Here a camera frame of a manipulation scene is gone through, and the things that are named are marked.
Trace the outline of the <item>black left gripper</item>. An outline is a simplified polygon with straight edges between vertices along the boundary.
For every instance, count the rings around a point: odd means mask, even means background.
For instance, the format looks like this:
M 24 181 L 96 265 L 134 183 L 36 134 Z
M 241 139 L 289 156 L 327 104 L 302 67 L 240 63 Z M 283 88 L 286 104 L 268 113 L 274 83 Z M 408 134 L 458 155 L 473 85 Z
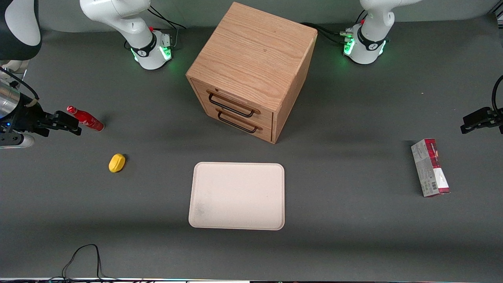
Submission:
M 461 125 L 461 133 L 467 134 L 476 129 L 497 127 L 499 132 L 503 134 L 503 115 L 501 110 L 502 109 L 494 110 L 490 107 L 483 107 L 467 116 L 464 116 L 464 124 Z

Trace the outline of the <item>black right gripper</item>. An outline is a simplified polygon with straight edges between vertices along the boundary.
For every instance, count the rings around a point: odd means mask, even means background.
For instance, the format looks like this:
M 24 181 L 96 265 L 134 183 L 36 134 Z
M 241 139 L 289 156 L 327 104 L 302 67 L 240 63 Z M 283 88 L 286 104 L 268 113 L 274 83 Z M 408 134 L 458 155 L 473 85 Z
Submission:
M 76 136 L 81 136 L 82 129 L 79 127 L 79 120 L 63 111 L 56 111 L 52 115 L 52 124 L 46 128 L 40 125 L 44 122 L 49 113 L 43 111 L 39 104 L 33 107 L 25 107 L 24 104 L 16 107 L 16 109 L 1 118 L 2 134 L 6 134 L 9 127 L 16 132 L 29 132 L 40 136 L 49 136 L 49 129 L 68 131 Z

